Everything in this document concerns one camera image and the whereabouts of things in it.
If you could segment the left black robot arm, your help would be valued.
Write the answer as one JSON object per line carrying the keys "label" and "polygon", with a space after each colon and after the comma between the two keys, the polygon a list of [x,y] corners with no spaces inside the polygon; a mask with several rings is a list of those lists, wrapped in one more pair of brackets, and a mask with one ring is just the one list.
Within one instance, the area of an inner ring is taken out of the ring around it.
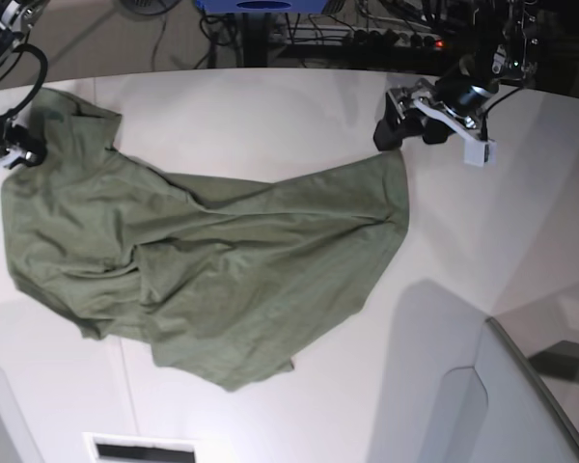
{"label": "left black robot arm", "polygon": [[478,1],[471,19],[466,52],[437,81],[421,78],[409,87],[391,88],[373,142],[394,150],[407,138],[439,145],[457,134],[464,141],[464,161],[484,166],[493,161],[496,143],[488,133],[488,116],[503,98],[503,81],[518,91],[536,77],[539,61],[579,60],[579,37],[551,38],[538,24],[537,1]]}

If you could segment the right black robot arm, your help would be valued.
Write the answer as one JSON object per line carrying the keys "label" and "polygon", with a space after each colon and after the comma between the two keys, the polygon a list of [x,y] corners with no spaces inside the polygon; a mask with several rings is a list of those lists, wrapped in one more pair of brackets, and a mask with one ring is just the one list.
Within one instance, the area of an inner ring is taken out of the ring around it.
{"label": "right black robot arm", "polygon": [[48,73],[45,54],[29,42],[31,31],[47,5],[46,1],[0,1],[0,83],[23,55],[29,54],[39,63],[36,81],[26,97],[0,114],[0,170],[19,165],[36,167],[46,158],[45,144],[15,121],[38,94]]}

